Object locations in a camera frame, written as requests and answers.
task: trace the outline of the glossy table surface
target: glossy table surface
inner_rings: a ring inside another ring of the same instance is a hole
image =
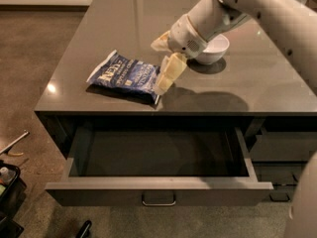
[[[89,86],[86,79],[113,51],[160,64],[151,42],[199,0],[93,0],[36,111],[50,114],[314,115],[317,97],[259,25],[224,35],[226,55],[189,64],[157,106]]]

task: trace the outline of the concrete floor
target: concrete floor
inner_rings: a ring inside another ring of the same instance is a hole
[[[20,167],[26,199],[14,220],[21,237],[74,237],[86,219],[91,237],[282,237],[289,203],[255,207],[61,207],[45,191],[58,181],[64,158],[33,110],[82,12],[0,12],[0,149],[31,135],[0,159]]]

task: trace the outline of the blue chip bag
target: blue chip bag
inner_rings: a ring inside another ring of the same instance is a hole
[[[126,59],[113,51],[92,71],[87,82],[157,103],[159,96],[153,86],[158,74],[159,66]]]

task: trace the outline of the closed drawer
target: closed drawer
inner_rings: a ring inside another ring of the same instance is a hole
[[[255,162],[308,162],[317,151],[317,132],[261,129],[250,150]]]
[[[265,200],[286,202],[293,199],[304,163],[257,162],[253,163],[259,181],[270,181],[274,187]]]
[[[77,129],[60,182],[61,205],[255,205],[258,182],[240,129]]]

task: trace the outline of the white bowl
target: white bowl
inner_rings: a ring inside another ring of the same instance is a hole
[[[229,40],[223,35],[218,35],[208,43],[207,48],[195,59],[201,64],[214,63],[226,53],[229,46]]]

